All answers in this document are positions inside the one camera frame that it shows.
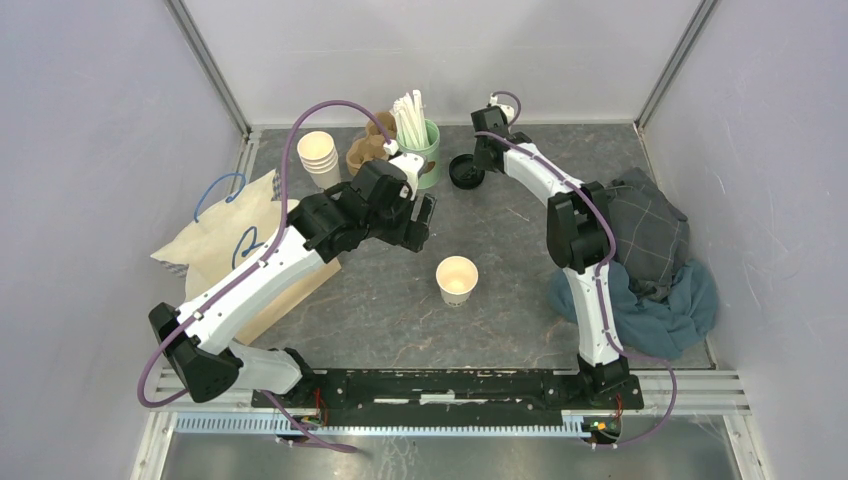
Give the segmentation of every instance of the teal cloth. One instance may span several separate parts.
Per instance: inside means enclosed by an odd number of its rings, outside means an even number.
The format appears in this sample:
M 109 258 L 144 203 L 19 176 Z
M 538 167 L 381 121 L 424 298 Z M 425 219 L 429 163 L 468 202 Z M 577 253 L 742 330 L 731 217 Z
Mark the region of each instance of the teal cloth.
M 683 350 L 702 342 L 715 326 L 715 282 L 695 260 L 689 260 L 677 272 L 671 293 L 662 302 L 637 298 L 629 284 L 624 267 L 610 262 L 610 302 L 618 338 L 625 345 L 654 357 L 675 359 L 683 355 Z M 548 301 L 566 320 L 577 322 L 574 297 L 561 270 L 551 279 Z

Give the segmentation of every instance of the green container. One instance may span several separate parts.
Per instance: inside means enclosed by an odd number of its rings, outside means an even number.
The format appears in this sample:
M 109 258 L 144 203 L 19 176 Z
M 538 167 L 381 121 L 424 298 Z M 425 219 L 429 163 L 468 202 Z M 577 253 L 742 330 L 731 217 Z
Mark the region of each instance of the green container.
M 439 181 L 439 175 L 442 173 L 442 161 L 439 156 L 439 142 L 441 140 L 439 127 L 430 120 L 424 120 L 424 124 L 427 127 L 427 140 L 430 142 L 429 147 L 423 150 L 414 150 L 407 148 L 398 139 L 398 146 L 402 152 L 415 153 L 424 157 L 424 173 L 418 178 L 419 190 L 435 185 Z

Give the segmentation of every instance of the folded cloth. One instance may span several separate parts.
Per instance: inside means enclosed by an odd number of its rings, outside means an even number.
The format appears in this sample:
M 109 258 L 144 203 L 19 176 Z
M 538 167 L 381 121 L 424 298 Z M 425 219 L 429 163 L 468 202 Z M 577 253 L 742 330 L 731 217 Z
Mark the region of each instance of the folded cloth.
M 615 259 L 627 269 L 639 298 L 659 302 L 689 256 L 688 219 L 639 168 L 613 180 L 607 193 Z
M 709 271 L 695 260 L 689 260 L 677 272 L 662 302 L 638 299 L 629 284 L 624 267 L 610 262 L 610 303 L 618 338 L 625 345 L 654 357 L 675 359 L 703 341 L 715 326 L 716 286 Z M 561 270 L 551 280 L 548 301 L 566 320 L 577 322 L 574 297 Z

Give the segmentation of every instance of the white wall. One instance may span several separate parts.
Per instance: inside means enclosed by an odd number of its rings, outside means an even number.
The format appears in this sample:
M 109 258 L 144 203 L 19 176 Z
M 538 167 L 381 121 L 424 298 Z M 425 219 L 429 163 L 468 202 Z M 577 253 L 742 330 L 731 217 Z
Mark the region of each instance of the white wall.
M 525 121 L 634 119 L 698 0 L 185 3 L 255 124 L 331 98 L 389 108 L 413 88 L 431 119 L 468 123 L 496 89 L 519 94 Z
M 147 312 L 182 300 L 147 256 L 240 138 L 161 1 L 0 10 L 0 477 L 127 478 Z
M 647 127 L 779 479 L 845 474 L 846 29 L 842 0 L 721 2 Z

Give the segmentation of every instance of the bag handle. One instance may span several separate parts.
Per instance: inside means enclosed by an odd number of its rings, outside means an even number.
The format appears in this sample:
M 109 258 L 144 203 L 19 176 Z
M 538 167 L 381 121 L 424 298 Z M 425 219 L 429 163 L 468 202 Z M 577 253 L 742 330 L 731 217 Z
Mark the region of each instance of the bag handle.
M 259 229 L 255 226 L 248 227 L 247 230 L 245 230 L 244 233 L 241 235 L 241 240 L 239 240 L 239 243 L 236 245 L 236 249 L 233 250 L 233 260 L 232 262 L 230 262 L 233 267 L 233 270 L 236 269 L 236 255 L 238 254 L 238 251 L 241 248 L 241 243 L 244 242 L 244 239 L 247 238 L 247 234 L 250 232 L 253 232 L 253 240 L 250 241 L 250 246 L 248 246 L 245 251 L 241 252 L 242 257 L 247 257 L 248 255 L 250 255 L 250 252 L 256 250 L 262 245 L 265 245 L 265 242 L 259 244 L 256 243 L 256 237 L 259 236 Z
M 224 199 L 224 201 L 226 203 L 230 203 L 233 200 L 235 200 L 236 197 L 238 197 L 238 195 L 241 193 L 241 191 L 244 190 L 244 186 L 247 185 L 247 177 L 245 177 L 243 173 L 232 172 L 232 173 L 226 173 L 224 175 L 221 175 L 218 178 L 218 180 L 215 180 L 214 182 L 212 182 L 212 185 L 209 185 L 209 188 L 207 188 L 206 191 L 203 193 L 203 196 L 200 197 L 200 201 L 197 202 L 197 206 L 194 207 L 194 223 L 200 223 L 200 219 L 197 218 L 199 213 L 200 213 L 200 206 L 203 205 L 203 201 L 206 200 L 206 196 L 209 195 L 209 192 L 211 192 L 212 189 L 215 188 L 215 185 L 218 185 L 218 182 L 220 182 L 221 180 L 223 180 L 225 178 L 229 178 L 229 177 L 239 177 L 239 178 L 241 178 L 241 186 L 236 191 L 236 193 L 234 193 L 234 194 L 230 195 L 229 197 L 227 197 L 226 199 Z

